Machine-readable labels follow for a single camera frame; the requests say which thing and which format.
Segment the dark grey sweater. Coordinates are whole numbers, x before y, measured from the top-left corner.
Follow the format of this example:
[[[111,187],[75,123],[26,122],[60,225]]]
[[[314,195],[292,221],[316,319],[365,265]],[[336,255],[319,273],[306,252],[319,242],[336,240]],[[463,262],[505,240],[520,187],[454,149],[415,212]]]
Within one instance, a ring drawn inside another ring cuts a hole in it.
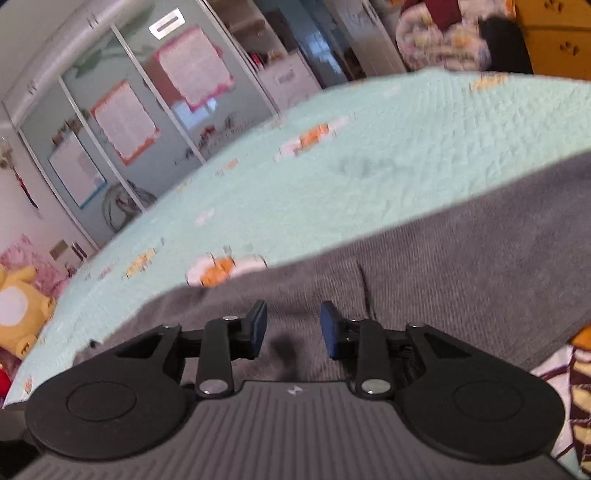
[[[342,378],[320,307],[400,330],[428,324],[530,370],[590,321],[590,156],[581,153],[471,201],[320,255],[217,287],[181,286],[146,303],[86,361],[159,325],[186,330],[256,301],[269,311],[245,380]]]

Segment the teal quilted bee bedspread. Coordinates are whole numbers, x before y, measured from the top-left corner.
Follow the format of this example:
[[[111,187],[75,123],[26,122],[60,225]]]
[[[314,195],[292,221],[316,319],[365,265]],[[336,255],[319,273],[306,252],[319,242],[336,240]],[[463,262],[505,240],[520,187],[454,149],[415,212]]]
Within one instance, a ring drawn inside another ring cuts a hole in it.
[[[384,399],[356,395],[353,366],[332,359],[342,378],[233,376],[231,396],[201,398],[209,321],[159,325],[75,359],[174,288],[296,263],[581,153],[589,83],[518,74],[356,82],[253,129],[71,281],[7,399],[23,406],[30,437],[19,477],[588,478],[590,355],[572,340],[590,321],[526,370],[431,325],[393,330],[367,317],[386,330],[394,391]]]

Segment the yellow plush toy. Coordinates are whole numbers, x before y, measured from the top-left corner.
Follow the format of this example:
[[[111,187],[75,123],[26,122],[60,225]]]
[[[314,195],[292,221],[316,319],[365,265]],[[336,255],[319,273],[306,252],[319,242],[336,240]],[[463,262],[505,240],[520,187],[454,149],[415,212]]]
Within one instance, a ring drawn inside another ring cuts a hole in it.
[[[1,266],[1,347],[20,360],[34,347],[56,306],[54,297],[33,285],[35,278],[34,267],[8,271]]]

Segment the red plush toy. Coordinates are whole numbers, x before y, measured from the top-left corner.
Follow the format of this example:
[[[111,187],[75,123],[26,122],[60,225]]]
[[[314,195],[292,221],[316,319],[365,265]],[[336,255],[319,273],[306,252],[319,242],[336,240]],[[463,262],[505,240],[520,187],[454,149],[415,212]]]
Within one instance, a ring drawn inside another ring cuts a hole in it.
[[[11,388],[12,379],[10,374],[4,368],[3,365],[0,365],[0,398],[4,399]]]

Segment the orange framed poster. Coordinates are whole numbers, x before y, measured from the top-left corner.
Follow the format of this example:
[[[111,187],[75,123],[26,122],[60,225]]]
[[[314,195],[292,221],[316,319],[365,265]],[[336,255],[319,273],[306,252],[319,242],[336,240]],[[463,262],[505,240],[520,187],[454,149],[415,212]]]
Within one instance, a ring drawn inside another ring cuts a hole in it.
[[[160,131],[128,81],[115,85],[91,114],[124,165],[152,146]]]

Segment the blue framed poster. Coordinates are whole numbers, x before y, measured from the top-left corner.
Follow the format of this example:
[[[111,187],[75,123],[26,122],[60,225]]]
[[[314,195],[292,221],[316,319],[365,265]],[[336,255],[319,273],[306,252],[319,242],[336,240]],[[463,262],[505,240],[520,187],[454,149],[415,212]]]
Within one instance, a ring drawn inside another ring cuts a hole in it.
[[[74,132],[61,141],[48,162],[79,209],[84,209],[107,185]]]

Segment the grey sliding door wardrobe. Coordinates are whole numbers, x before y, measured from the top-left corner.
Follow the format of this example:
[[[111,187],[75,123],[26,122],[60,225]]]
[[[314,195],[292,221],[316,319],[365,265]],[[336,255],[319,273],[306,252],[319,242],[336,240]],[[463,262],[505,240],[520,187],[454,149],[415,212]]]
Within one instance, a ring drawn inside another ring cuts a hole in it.
[[[3,104],[94,248],[274,113],[205,1],[84,2]]]

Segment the white drawer cabinet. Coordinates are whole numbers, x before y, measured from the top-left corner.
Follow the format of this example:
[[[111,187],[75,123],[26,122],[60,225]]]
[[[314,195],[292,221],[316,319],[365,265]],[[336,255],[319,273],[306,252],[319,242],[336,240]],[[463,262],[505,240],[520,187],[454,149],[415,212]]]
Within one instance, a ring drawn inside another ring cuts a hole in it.
[[[280,111],[294,107],[322,91],[301,52],[294,50],[259,72],[259,81]]]

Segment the pink framed poster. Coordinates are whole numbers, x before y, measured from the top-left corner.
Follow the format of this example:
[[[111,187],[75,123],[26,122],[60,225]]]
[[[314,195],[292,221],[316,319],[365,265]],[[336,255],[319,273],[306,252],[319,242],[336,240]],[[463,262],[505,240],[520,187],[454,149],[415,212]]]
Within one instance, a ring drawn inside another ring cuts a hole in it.
[[[191,27],[170,40],[156,52],[155,59],[191,110],[235,87],[221,51],[200,27]]]

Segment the white room door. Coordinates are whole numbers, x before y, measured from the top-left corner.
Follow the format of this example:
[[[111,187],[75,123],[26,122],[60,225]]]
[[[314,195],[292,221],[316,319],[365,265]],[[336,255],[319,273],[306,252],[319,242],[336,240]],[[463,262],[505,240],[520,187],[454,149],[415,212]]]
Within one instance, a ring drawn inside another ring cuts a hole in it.
[[[329,0],[325,5],[338,23],[367,77],[405,74],[407,69],[370,1]]]

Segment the rolled floral quilt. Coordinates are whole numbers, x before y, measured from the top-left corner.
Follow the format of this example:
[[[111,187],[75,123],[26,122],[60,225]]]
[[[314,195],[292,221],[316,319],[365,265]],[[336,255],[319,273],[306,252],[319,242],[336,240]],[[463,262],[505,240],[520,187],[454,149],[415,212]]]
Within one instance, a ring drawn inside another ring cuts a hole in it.
[[[479,22],[496,8],[493,1],[458,1],[463,20],[442,33],[424,4],[401,12],[394,39],[412,71],[442,67],[451,71],[485,71],[492,63]]]

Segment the dark red jacket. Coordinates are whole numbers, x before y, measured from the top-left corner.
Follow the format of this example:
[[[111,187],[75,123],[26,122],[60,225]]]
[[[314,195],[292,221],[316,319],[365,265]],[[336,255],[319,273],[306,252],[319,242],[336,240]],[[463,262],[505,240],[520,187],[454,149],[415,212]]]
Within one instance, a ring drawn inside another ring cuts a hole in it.
[[[442,33],[463,20],[457,0],[406,0],[402,4],[401,12],[404,13],[420,4],[427,7],[432,20]]]

